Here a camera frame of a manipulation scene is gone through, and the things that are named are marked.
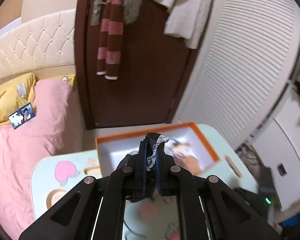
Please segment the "dark brown wooden door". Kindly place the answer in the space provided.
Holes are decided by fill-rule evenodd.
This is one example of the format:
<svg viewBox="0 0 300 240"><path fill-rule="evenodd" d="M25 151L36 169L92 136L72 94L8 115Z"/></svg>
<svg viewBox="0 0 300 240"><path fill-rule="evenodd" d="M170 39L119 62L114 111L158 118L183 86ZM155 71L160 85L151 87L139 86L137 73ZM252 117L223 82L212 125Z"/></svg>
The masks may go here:
<svg viewBox="0 0 300 240"><path fill-rule="evenodd" d="M119 78L97 75L100 27L90 19L93 0L78 0L74 55L79 99L87 129L169 122L193 70L198 50L164 35L168 14L143 0L140 16L124 28Z"/></svg>

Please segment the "maroon pink striped scarf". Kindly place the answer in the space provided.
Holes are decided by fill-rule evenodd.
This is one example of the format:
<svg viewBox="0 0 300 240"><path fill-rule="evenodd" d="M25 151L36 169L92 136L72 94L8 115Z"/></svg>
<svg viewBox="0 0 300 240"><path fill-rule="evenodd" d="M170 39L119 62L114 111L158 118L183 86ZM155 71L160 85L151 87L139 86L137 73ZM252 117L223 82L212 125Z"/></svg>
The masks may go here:
<svg viewBox="0 0 300 240"><path fill-rule="evenodd" d="M95 2L95 11L100 15L96 74L103 75L107 80L117 80L124 29L123 0L95 0Z"/></svg>

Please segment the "white cabinet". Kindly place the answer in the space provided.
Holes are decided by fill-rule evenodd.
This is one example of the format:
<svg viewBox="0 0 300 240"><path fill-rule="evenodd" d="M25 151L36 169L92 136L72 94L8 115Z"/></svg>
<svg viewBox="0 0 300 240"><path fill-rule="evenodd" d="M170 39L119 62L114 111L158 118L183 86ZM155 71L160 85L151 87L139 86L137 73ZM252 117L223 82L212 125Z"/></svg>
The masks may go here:
<svg viewBox="0 0 300 240"><path fill-rule="evenodd" d="M275 111L253 140L262 163L271 168L281 210L300 201L300 96L289 84Z"/></svg>

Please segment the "smartphone on bed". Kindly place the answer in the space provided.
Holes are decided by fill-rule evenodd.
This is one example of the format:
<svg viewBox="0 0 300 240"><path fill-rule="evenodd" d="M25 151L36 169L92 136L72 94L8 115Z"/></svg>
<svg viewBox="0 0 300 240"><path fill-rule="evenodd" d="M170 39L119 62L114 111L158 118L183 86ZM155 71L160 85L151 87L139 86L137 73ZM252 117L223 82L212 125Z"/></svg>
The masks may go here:
<svg viewBox="0 0 300 240"><path fill-rule="evenodd" d="M16 111L14 111L9 117L8 120L10 121L12 127L14 129L18 128L25 122L31 120L36 116L34 108L32 107L31 103L27 103L23 107L20 107Z"/></svg>

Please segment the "pink duvet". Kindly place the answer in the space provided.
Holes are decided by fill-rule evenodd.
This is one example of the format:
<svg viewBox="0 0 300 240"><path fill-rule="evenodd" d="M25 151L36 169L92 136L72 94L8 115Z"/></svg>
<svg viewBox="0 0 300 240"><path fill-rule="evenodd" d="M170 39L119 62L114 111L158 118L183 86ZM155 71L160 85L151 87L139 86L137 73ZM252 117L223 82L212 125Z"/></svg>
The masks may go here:
<svg viewBox="0 0 300 240"><path fill-rule="evenodd" d="M13 129L0 126L0 225L11 239L34 222L31 174L43 158L82 146L82 124L74 88L61 80L39 80L36 115Z"/></svg>

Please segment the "beige plush toy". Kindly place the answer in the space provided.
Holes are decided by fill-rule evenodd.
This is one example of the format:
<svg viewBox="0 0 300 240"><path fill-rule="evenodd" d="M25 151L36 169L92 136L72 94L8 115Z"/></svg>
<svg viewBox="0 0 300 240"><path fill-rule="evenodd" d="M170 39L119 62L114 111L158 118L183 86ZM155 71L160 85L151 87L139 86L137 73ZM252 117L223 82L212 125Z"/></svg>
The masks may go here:
<svg viewBox="0 0 300 240"><path fill-rule="evenodd" d="M203 172L203 167L195 157L189 142L175 139L169 143L168 149L176 165L188 170L195 176Z"/></svg>

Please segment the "white louvred closet door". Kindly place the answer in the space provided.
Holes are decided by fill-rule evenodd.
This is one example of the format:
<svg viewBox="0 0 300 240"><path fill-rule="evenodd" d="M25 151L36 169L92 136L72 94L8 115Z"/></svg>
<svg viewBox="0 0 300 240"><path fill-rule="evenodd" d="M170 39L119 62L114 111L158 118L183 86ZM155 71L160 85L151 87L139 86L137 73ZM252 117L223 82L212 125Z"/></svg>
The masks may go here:
<svg viewBox="0 0 300 240"><path fill-rule="evenodd" d="M173 121L209 125L237 148L277 102L299 49L294 0L214 0Z"/></svg>

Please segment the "orange cardboard box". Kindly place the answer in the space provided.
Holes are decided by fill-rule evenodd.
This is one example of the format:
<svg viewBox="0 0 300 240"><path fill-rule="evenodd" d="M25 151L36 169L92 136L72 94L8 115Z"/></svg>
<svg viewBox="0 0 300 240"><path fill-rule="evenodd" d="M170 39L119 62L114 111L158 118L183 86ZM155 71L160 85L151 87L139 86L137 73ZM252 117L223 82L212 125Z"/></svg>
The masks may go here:
<svg viewBox="0 0 300 240"><path fill-rule="evenodd" d="M199 127L193 122L184 122L96 138L97 156L102 175L104 177L110 175L128 153L138 151L140 142L147 133L151 132L169 138L165 144L165 153L169 155L171 154L168 145L172 140L189 142L195 157L203 167L201 174L215 166L219 161L217 153Z"/></svg>

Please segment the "black lace-trimmed cloth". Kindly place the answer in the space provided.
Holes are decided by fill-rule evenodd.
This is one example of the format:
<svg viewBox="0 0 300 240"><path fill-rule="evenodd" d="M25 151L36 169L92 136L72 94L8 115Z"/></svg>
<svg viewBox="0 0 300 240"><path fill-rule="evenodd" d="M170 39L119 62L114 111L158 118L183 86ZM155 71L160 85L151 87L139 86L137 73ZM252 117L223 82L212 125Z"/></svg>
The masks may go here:
<svg viewBox="0 0 300 240"><path fill-rule="evenodd" d="M117 169L128 166L129 161L135 161L135 185L137 193L126 197L126 200L136 203L146 198L152 198L155 191L162 192L163 174L160 156L165 154L165 144L169 138L159 133L147 133L139 144L139 150L128 153L117 166Z"/></svg>

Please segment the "white knit sweater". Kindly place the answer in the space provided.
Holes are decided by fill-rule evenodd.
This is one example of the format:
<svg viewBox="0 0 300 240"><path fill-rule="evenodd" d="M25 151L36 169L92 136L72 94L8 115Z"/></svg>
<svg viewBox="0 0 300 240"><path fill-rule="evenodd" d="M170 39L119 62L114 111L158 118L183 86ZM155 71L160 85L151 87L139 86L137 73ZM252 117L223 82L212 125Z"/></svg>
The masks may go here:
<svg viewBox="0 0 300 240"><path fill-rule="evenodd" d="M164 34L183 38L190 49L197 49L205 28L212 0L153 0L169 13Z"/></svg>

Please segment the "yellow pillow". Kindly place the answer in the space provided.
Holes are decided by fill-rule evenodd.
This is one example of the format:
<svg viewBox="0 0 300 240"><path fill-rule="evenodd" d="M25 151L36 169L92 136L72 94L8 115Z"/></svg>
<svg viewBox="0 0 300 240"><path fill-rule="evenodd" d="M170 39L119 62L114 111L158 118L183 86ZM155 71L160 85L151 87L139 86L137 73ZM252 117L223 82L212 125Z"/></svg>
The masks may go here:
<svg viewBox="0 0 300 240"><path fill-rule="evenodd" d="M0 85L0 126L10 124L10 117L21 108L36 110L34 87L38 78L27 73Z"/></svg>

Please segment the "cream tufted headboard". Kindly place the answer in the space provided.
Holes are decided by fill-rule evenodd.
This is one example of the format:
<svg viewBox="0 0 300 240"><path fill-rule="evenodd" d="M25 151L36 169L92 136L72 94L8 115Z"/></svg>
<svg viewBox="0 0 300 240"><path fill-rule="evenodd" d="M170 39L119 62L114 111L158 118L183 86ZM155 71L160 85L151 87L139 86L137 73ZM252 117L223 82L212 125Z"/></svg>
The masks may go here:
<svg viewBox="0 0 300 240"><path fill-rule="evenodd" d="M0 36L0 84L25 73L75 74L74 9L45 15Z"/></svg>

